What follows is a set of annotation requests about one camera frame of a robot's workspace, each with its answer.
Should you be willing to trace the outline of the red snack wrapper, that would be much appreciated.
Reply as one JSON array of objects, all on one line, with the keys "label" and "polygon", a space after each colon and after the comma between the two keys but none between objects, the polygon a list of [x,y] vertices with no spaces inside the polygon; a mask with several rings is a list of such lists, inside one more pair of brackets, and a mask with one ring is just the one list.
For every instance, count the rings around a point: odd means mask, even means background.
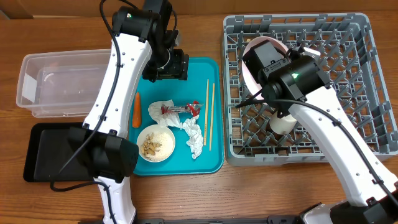
[{"label": "red snack wrapper", "polygon": [[162,114],[171,114],[171,113],[190,113],[193,117],[198,116],[200,114],[201,107],[203,105],[197,102],[196,100],[193,103],[187,103],[184,106],[166,106],[163,104],[161,106]]}]

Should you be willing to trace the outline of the white cup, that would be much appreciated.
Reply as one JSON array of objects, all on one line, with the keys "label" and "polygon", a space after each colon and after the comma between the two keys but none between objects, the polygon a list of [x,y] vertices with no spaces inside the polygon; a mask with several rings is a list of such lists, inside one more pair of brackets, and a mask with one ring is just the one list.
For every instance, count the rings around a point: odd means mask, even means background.
[{"label": "white cup", "polygon": [[285,135],[290,133],[296,123],[297,120],[291,114],[282,118],[278,118],[277,113],[274,113],[269,121],[271,130],[279,135]]}]

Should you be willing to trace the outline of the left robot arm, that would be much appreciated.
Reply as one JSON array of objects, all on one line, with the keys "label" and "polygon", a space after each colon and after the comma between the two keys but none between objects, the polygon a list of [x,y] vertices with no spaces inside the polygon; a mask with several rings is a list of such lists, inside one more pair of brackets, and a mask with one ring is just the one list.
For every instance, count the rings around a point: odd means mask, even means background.
[{"label": "left robot arm", "polygon": [[189,56],[178,48],[176,13],[168,0],[126,2],[106,28],[112,38],[109,63],[95,103],[79,128],[68,132],[71,159],[83,165],[98,186],[103,223],[134,223],[130,177],[139,157],[127,138],[131,106],[140,79],[186,80]]}]

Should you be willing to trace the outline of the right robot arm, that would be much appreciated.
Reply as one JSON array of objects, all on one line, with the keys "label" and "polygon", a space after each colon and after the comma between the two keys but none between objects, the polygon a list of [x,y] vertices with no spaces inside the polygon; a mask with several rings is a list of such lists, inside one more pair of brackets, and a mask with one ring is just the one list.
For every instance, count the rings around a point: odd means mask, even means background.
[{"label": "right robot arm", "polygon": [[394,223],[397,177],[373,154],[343,111],[320,53],[306,47],[284,49],[277,40],[248,43],[242,66],[259,89],[243,106],[267,104],[280,118],[292,116],[315,140],[338,176],[346,200],[318,203],[296,223]]}]

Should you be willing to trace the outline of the large pink plate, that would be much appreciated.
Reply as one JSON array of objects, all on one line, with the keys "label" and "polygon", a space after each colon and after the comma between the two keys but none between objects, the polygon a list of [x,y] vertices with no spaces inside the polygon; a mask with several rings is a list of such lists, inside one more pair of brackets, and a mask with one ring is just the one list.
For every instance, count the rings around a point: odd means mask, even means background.
[{"label": "large pink plate", "polygon": [[[243,55],[246,55],[252,47],[254,47],[257,44],[260,44],[263,41],[268,40],[272,44],[272,48],[268,47],[267,49],[270,50],[270,53],[265,53],[265,65],[264,67],[268,66],[271,64],[272,61],[278,61],[284,57],[284,54],[287,53],[288,47],[283,44],[281,41],[268,37],[268,36],[260,36],[253,38],[246,46],[244,49]],[[257,93],[259,90],[261,90],[262,86],[256,81],[256,79],[252,76],[251,72],[249,71],[248,67],[242,61],[242,75],[244,78],[244,82],[246,84],[246,87],[248,88],[249,92],[254,95]]]}]

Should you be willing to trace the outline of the white tissue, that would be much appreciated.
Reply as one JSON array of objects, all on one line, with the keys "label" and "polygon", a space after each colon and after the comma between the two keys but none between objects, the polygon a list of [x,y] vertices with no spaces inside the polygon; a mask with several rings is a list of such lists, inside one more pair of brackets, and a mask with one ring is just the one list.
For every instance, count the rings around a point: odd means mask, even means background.
[{"label": "white tissue", "polygon": [[189,140],[187,141],[187,145],[190,147],[192,153],[192,159],[196,159],[202,153],[203,149],[203,135],[201,133],[201,128],[197,124],[197,119],[199,115],[196,115],[192,118],[186,119],[182,123],[182,128],[187,133]]},{"label": "white tissue", "polygon": [[175,127],[182,129],[182,123],[177,113],[165,113],[161,111],[162,106],[174,106],[172,100],[167,101],[156,101],[149,105],[148,112],[149,116],[162,127]]}]

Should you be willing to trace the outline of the orange carrot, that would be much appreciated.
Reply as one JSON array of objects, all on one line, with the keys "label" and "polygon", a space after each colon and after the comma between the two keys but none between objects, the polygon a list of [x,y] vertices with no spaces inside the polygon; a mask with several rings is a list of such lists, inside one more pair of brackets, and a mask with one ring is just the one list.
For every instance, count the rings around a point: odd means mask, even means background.
[{"label": "orange carrot", "polygon": [[133,106],[133,115],[132,115],[132,127],[139,128],[142,123],[142,115],[141,115],[141,96],[140,93],[137,92],[134,99]]}]

